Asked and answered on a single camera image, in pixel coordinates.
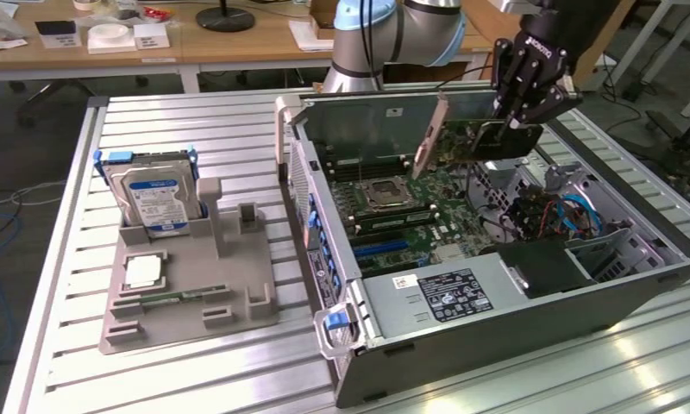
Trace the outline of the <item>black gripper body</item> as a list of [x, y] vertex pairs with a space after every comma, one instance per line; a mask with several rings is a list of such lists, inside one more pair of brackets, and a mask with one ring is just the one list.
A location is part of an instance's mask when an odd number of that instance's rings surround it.
[[619, 1], [534, 1], [511, 41], [511, 100], [583, 99], [580, 60], [618, 12]]

